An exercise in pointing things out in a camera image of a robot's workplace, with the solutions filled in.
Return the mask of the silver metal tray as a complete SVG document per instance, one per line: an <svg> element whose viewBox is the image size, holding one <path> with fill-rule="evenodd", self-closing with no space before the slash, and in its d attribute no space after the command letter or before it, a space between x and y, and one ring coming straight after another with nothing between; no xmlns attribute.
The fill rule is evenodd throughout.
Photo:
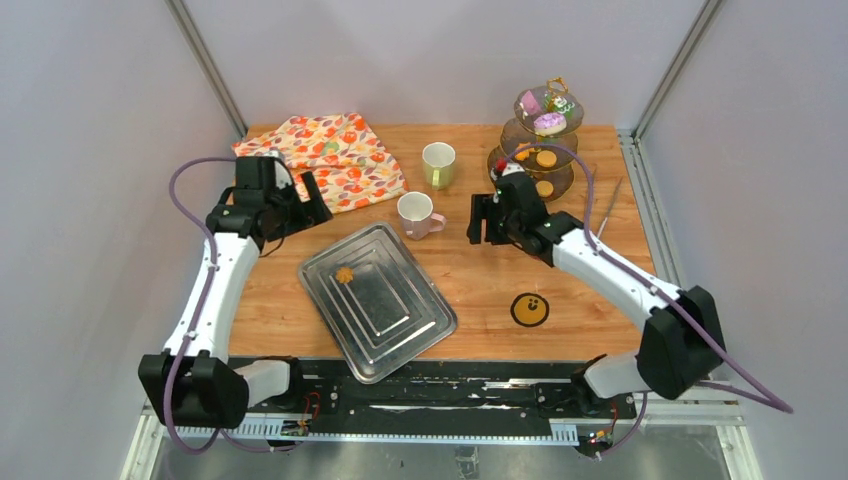
<svg viewBox="0 0 848 480"><path fill-rule="evenodd" d="M335 279L352 267L354 280ZM376 222L304 261L298 278L355 379L375 384L458 327L446 298L386 222Z"/></svg>

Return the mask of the orange fish-shaped cookie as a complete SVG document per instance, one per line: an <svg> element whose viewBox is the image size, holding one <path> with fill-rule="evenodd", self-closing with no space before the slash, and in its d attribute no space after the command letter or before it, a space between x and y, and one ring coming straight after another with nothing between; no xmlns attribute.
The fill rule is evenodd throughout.
<svg viewBox="0 0 848 480"><path fill-rule="evenodd" d="M513 154L513 159L517 162L525 161L533 152L533 148L529 143L520 143Z"/></svg>

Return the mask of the pink frosted donut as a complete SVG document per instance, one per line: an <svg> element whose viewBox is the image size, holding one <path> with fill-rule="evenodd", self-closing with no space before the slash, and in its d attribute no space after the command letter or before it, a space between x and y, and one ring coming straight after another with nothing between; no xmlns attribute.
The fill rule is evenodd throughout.
<svg viewBox="0 0 848 480"><path fill-rule="evenodd" d="M559 112L548 112L538 116L533 122L534 133L538 136L554 136L567 129L567 118Z"/></svg>

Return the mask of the green kiwi cake slice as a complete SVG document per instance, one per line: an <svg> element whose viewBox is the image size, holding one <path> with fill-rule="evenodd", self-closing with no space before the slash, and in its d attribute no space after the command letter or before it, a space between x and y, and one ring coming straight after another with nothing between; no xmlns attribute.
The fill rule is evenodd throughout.
<svg viewBox="0 0 848 480"><path fill-rule="evenodd" d="M545 107L548 113L558 113L568 118L575 106L576 103L570 100L567 94L547 93L545 95Z"/></svg>

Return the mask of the silver white tongs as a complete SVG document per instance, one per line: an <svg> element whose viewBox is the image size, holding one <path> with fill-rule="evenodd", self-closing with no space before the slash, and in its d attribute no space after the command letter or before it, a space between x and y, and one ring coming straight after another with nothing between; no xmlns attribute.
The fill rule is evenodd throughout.
<svg viewBox="0 0 848 480"><path fill-rule="evenodd" d="M595 182L596 182L597 179L598 179L598 164L595 164L593 166L592 170L591 170L591 180L589 182L589 189L592 192L595 191ZM593 233L597 238L601 238L602 235L603 235L603 232L604 232L604 230L607 226L607 223L609 221L611 213L612 213L612 211L613 211L613 209L616 205L616 202L619 198L623 180L624 180L623 177L618 178L616 185L614 187L613 193L612 193L612 197L611 197L610 201L608 202L606 209L604 210L604 215L602 217L602 220L600 221L598 226L593 230Z"/></svg>

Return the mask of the round yellow cracker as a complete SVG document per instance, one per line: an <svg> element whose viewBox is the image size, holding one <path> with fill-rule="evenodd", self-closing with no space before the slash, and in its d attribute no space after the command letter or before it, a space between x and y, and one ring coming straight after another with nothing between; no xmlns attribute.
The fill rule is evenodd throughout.
<svg viewBox="0 0 848 480"><path fill-rule="evenodd" d="M542 198L549 198L554 192L554 185L547 180L537 181L535 188L538 195Z"/></svg>
<svg viewBox="0 0 848 480"><path fill-rule="evenodd" d="M536 163L542 168L553 168L557 163L557 155L550 150L542 150L536 154Z"/></svg>

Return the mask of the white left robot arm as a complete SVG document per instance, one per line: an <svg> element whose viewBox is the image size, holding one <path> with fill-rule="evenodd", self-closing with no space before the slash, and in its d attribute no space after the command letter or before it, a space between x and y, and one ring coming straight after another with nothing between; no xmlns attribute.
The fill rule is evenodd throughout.
<svg viewBox="0 0 848 480"><path fill-rule="evenodd" d="M160 422L170 429L234 429L266 400L298 411L306 386L297 362L271 356L232 367L229 340L247 280L269 243L321 225L333 215L312 173L294 174L279 153L231 159L235 179L204 218L178 199L182 173L169 181L173 205L201 231L203 252L187 304L161 352L142 357L138 376Z"/></svg>

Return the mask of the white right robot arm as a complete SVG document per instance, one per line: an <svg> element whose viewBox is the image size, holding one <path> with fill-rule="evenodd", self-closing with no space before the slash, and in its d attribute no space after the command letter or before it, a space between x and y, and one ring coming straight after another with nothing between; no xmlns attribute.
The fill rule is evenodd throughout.
<svg viewBox="0 0 848 480"><path fill-rule="evenodd" d="M475 194L467 237L472 244L511 244L600 293L640 330L633 353L601 355L572 379L571 400L594 417L624 393L652 391L669 400L723 364L724 340L713 296L657 279L607 248L566 212L548 212L534 179L517 163L491 168L492 194Z"/></svg>

